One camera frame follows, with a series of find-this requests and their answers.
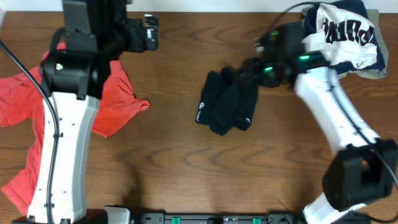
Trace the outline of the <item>black t-shirt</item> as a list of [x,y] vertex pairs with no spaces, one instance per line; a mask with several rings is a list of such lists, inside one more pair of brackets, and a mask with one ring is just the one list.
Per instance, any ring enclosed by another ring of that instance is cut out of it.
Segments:
[[210,71],[201,91],[195,122],[223,136],[232,128],[251,127],[259,85],[232,68]]

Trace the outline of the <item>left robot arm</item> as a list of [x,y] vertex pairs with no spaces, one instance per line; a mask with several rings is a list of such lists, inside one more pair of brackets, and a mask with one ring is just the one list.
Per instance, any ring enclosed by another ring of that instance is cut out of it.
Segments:
[[89,209],[85,171],[91,130],[110,63],[124,52],[158,48],[159,18],[127,17],[126,1],[63,0],[65,25],[52,38],[35,84],[45,131],[32,203],[19,223],[132,223],[128,208]]

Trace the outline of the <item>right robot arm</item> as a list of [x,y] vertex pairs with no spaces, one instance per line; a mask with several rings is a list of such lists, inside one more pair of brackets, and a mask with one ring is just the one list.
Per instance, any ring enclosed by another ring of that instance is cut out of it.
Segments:
[[258,40],[259,57],[245,61],[240,76],[269,88],[290,85],[328,140],[333,160],[322,193],[302,210],[302,223],[372,222],[361,209],[397,188],[397,144],[381,139],[357,112],[336,71],[303,44],[299,22],[271,25]]

